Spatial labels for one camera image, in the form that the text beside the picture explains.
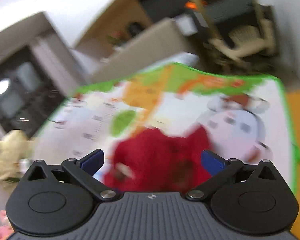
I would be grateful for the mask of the red fleece hooded baby jacket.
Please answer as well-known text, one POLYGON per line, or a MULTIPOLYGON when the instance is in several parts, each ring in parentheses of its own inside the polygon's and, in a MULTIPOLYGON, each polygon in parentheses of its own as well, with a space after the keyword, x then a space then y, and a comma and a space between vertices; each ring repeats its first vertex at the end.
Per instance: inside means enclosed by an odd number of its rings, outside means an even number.
POLYGON ((186 193, 211 178, 202 166, 202 152, 210 148, 202 125, 185 137, 145 129, 118 143, 104 184, 122 192, 186 193))

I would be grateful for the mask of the cartoon animal play mat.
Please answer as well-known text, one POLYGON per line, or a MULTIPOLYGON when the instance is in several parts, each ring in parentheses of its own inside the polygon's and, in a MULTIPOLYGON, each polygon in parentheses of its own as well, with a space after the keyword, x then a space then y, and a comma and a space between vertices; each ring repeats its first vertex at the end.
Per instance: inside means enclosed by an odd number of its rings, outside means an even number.
POLYGON ((32 157, 58 164, 100 148, 110 159, 118 142, 144 128, 181 137, 198 124, 221 157, 269 159, 296 191, 300 151, 281 80, 213 75, 180 63, 78 87, 35 135, 32 157))

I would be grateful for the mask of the yellow fabric storage bag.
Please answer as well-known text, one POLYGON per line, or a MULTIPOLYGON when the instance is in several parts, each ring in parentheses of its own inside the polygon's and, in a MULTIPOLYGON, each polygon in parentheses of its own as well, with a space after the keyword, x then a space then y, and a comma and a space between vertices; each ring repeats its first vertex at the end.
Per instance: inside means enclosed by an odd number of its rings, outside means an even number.
POLYGON ((0 140, 0 186, 12 190, 31 165, 34 140, 16 129, 0 140))

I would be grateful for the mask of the grey window curtain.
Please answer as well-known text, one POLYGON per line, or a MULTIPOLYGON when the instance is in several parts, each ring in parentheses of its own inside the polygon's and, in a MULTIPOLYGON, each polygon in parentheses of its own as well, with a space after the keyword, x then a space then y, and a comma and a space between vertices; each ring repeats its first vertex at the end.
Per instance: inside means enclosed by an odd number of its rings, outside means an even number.
POLYGON ((64 96, 71 96, 88 83, 82 66, 59 36, 48 31, 29 44, 31 52, 64 96))

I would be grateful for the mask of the beige mesh office chair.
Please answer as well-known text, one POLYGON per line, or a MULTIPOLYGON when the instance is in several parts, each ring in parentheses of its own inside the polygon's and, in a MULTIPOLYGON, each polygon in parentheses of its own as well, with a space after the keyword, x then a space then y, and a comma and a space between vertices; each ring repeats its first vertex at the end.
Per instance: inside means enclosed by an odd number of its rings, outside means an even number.
POLYGON ((209 45, 243 66, 244 58, 276 53, 275 28, 257 0, 190 0, 207 23, 209 45))

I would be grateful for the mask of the potted plant red leaves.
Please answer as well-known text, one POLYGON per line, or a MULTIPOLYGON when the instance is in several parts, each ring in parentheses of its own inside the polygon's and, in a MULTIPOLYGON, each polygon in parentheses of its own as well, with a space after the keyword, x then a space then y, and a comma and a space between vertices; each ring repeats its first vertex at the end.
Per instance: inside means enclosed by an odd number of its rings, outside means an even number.
POLYGON ((107 41, 112 46, 122 46, 126 41, 121 31, 114 31, 107 35, 107 41))

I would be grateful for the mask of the black electric kettle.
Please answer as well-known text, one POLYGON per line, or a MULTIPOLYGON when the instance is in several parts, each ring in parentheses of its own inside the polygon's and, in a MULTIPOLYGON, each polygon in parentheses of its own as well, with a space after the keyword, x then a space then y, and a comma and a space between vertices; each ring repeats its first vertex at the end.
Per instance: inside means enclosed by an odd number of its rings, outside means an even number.
POLYGON ((144 27, 139 22, 132 22, 127 27, 127 31, 131 37, 139 35, 143 30, 144 27))

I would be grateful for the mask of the orange object on desk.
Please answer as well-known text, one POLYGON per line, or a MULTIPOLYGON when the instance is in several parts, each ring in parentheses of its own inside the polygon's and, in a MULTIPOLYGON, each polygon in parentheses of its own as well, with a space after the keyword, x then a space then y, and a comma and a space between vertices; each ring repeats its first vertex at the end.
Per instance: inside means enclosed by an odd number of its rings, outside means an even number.
MULTIPOLYGON (((206 1, 202 1, 202 5, 206 6, 207 2, 206 1)), ((193 3, 193 2, 190 2, 190 1, 186 2, 185 8, 191 9, 191 10, 198 10, 198 7, 197 7, 196 3, 193 3)))

